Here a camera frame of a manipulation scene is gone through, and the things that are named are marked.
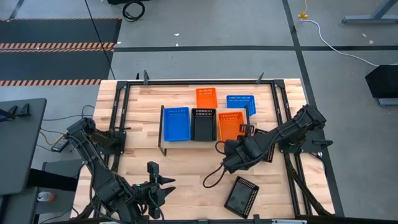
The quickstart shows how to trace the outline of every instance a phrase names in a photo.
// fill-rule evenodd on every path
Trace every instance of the yellow connector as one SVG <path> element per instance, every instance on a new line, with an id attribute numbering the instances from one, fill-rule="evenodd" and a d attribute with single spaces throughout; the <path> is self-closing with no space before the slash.
<path id="1" fill-rule="evenodd" d="M 298 15 L 299 19 L 307 19 L 308 15 L 304 13 L 304 11 L 301 11 L 300 15 Z"/>

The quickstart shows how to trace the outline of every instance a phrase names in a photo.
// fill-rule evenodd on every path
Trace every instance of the white cable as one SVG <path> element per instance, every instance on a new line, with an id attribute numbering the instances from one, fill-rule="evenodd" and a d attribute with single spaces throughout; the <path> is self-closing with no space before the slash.
<path id="1" fill-rule="evenodd" d="M 307 0 L 305 0 L 305 12 L 306 12 L 306 11 L 307 11 Z M 358 56 L 351 55 L 351 54 L 346 54 L 346 53 L 343 53 L 343 52 L 340 52 L 340 51 L 336 50 L 336 49 L 333 48 L 330 44 L 328 44 L 328 42 L 326 42 L 326 41 L 323 39 L 323 37 L 322 37 L 322 35 L 321 35 L 321 27 L 320 27 L 320 25 L 319 25 L 317 22 L 312 21 L 312 20 L 310 20 L 310 19 L 306 19 L 306 20 L 301 19 L 301 21 L 302 21 L 302 22 L 311 22 L 311 23 L 317 25 L 317 27 L 318 27 L 318 32 L 319 32 L 319 38 L 321 38 L 322 42 L 325 43 L 327 46 L 329 46 L 329 47 L 330 47 L 332 50 L 334 50 L 335 52 L 337 52 L 337 53 L 339 53 L 339 54 L 341 54 L 341 55 L 350 56 L 350 57 L 353 57 L 353 58 L 356 58 L 356 59 L 360 59 L 361 61 L 366 62 L 366 63 L 368 63 L 368 64 L 370 64 L 370 65 L 372 65 L 372 66 L 375 66 L 375 67 L 378 67 L 378 66 L 379 66 L 379 65 L 373 64 L 373 63 L 371 63 L 371 62 L 368 62 L 367 60 L 365 60 L 365 59 L 363 59 L 363 58 L 360 58 L 360 57 L 358 57 Z"/>

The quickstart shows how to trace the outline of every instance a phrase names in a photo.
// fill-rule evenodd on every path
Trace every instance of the butcher block tabletop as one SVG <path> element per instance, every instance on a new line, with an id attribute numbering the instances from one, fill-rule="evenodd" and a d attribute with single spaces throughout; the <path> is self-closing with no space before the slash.
<path id="1" fill-rule="evenodd" d="M 300 79 L 285 79 L 285 89 L 292 116 L 305 105 L 306 99 Z M 93 119 L 99 130 L 107 131 L 111 119 L 117 81 L 103 80 L 98 92 Z M 176 181 L 162 188 L 174 186 L 176 189 L 166 197 L 161 206 L 166 220 L 190 219 L 240 219 L 224 208 L 237 176 L 259 186 L 249 218 L 259 214 L 260 218 L 293 218 L 294 211 L 290 197 L 284 157 L 276 145 L 272 163 L 259 162 L 247 171 L 234 174 L 225 173 L 221 182 L 211 188 L 202 186 L 203 179 L 220 166 L 223 155 L 215 150 L 215 142 L 164 142 L 167 156 L 158 148 L 160 107 L 196 108 L 195 90 L 215 87 L 218 108 L 226 110 L 227 95 L 253 95 L 257 113 L 250 116 L 255 128 L 271 130 L 277 126 L 275 108 L 270 85 L 134 85 L 129 92 L 125 128 L 127 131 L 125 152 L 121 156 L 118 174 L 130 184 L 140 184 L 149 180 L 146 164 L 154 161 L 160 166 L 160 175 Z M 283 107 L 282 95 L 277 90 L 279 104 Z M 124 90 L 121 92 L 116 124 L 119 124 Z M 301 160 L 308 188 L 318 201 L 333 213 L 333 204 L 325 177 L 323 164 L 316 157 L 302 153 Z M 220 177 L 222 170 L 212 175 L 206 182 L 211 185 Z M 79 212 L 89 204 L 90 172 L 84 167 L 80 174 L 74 207 Z M 305 214 L 303 199 L 297 187 L 300 211 Z"/>

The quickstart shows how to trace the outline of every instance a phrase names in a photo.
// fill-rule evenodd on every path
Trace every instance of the black desk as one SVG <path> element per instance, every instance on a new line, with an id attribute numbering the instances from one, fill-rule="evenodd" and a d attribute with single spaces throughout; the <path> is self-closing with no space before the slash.
<path id="1" fill-rule="evenodd" d="M 0 109 L 29 104 L 31 116 L 0 123 L 0 223 L 32 223 L 39 187 L 74 191 L 77 180 L 31 169 L 47 100 L 0 102 Z"/>
<path id="2" fill-rule="evenodd" d="M 17 194 L 26 188 L 47 100 L 0 102 L 0 109 L 6 111 L 26 103 L 31 116 L 0 123 L 0 195 Z"/>

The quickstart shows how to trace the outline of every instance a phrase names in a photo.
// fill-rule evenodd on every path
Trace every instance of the black tray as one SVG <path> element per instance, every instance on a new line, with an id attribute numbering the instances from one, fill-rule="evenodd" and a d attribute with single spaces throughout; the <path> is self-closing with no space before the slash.
<path id="1" fill-rule="evenodd" d="M 248 218 L 259 189 L 254 183 L 237 176 L 224 207 L 242 218 Z"/>
<path id="2" fill-rule="evenodd" d="M 256 128 L 254 130 L 254 134 L 266 134 L 266 133 L 268 133 L 268 131 L 261 130 L 258 128 Z M 266 154 L 265 158 L 263 158 L 263 161 L 272 162 L 272 160 L 274 158 L 274 151 L 275 151 L 275 144 L 271 146 L 271 148 L 269 149 L 269 152 Z"/>
<path id="3" fill-rule="evenodd" d="M 217 116 L 215 109 L 192 109 L 191 140 L 217 140 Z"/>

